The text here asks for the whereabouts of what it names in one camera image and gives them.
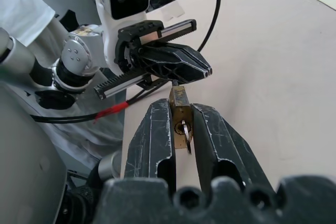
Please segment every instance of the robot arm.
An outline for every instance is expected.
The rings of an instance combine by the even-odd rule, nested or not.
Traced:
[[[159,20],[146,20],[149,0],[96,0],[96,5],[102,25],[70,32],[60,58],[48,68],[2,29],[0,80],[33,93],[43,108],[62,110],[75,103],[100,67],[117,75],[95,87],[101,100],[134,84],[152,88],[161,81],[152,76],[189,83],[212,74],[199,52],[168,43],[195,31],[195,20],[167,28]]]

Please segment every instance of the beige tabletop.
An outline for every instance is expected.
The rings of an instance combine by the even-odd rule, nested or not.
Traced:
[[[174,42],[197,49],[215,0],[178,0],[196,32]],[[249,143],[273,187],[293,174],[335,175],[336,12],[317,0],[222,0],[217,24],[202,51],[209,78],[186,85],[190,103],[213,106]],[[148,19],[165,20],[158,9]],[[127,97],[140,88],[128,89]],[[127,147],[149,105],[168,98],[167,85],[129,107]],[[178,150],[177,185],[199,186],[194,156]]]

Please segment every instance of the red tape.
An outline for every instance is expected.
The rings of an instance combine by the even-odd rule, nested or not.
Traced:
[[[119,113],[120,111],[126,109],[127,107],[129,106],[129,104],[127,102],[122,102],[122,103],[119,103],[115,106],[112,106],[106,110],[103,110],[103,111],[100,111],[96,118],[94,119],[94,124],[97,122],[97,120],[99,118],[102,118],[103,116],[107,116],[107,115],[110,115],[110,114],[115,114],[115,113]]]

